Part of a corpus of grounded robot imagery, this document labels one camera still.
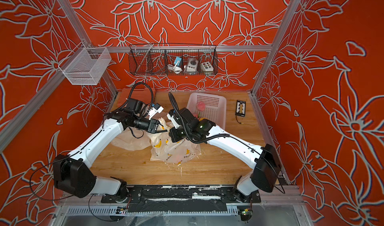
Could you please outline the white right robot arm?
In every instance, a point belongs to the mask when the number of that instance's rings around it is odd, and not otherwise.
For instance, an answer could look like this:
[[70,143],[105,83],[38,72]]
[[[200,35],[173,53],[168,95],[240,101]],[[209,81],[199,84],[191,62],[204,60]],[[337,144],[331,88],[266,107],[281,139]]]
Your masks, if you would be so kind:
[[174,125],[169,130],[174,143],[183,139],[194,144],[207,143],[237,157],[252,169],[240,177],[235,185],[236,192],[249,196],[257,190],[273,191],[282,169],[275,147],[269,144],[262,147],[242,140],[208,119],[199,120],[186,108],[170,110],[167,118]]

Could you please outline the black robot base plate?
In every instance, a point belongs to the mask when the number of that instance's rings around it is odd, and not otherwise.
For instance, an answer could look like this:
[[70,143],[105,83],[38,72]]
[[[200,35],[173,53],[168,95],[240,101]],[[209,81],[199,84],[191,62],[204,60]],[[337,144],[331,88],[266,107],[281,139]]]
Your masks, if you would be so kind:
[[238,215],[261,202],[259,191],[242,196],[232,185],[136,185],[127,190],[124,200],[104,194],[101,204],[117,205],[126,214]]

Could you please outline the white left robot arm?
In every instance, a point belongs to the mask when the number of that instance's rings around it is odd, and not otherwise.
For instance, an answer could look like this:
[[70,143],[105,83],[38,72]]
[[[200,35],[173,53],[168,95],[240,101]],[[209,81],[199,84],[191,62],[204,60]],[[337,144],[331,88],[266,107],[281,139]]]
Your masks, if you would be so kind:
[[153,118],[163,111],[159,104],[151,103],[147,113],[144,103],[128,99],[116,110],[107,113],[97,131],[67,155],[58,155],[53,161],[54,186],[78,198],[103,194],[118,202],[129,196],[127,183],[121,179],[95,176],[90,168],[99,154],[126,129],[138,129],[150,134],[158,133],[159,120]]

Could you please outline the banana print plastic bag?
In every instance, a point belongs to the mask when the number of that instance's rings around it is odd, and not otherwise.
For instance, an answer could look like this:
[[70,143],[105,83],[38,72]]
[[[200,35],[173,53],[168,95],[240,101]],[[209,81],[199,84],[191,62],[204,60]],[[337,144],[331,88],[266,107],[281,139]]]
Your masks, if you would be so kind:
[[160,125],[158,125],[157,130],[166,131],[158,134],[147,133],[152,146],[151,161],[180,165],[201,155],[199,144],[191,143],[187,139],[173,143],[169,131],[174,125],[167,123],[163,118],[160,118],[159,121]]

